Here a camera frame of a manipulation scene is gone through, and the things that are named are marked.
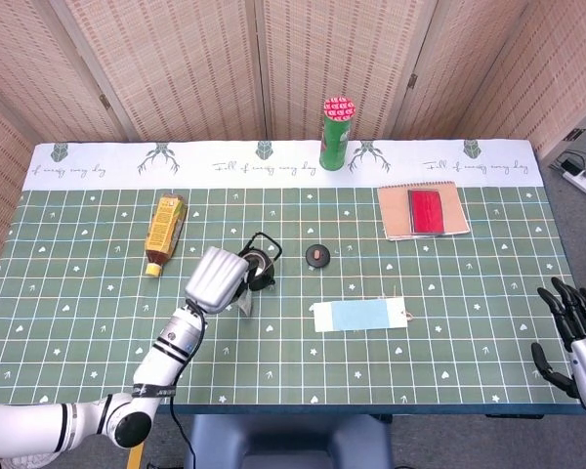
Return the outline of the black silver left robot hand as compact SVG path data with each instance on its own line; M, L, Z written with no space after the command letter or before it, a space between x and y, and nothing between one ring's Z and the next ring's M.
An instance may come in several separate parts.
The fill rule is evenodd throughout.
M220 313L240 296L238 290L244 291L257 267L255 261L223 248L208 247L185 287L186 304L205 314Z

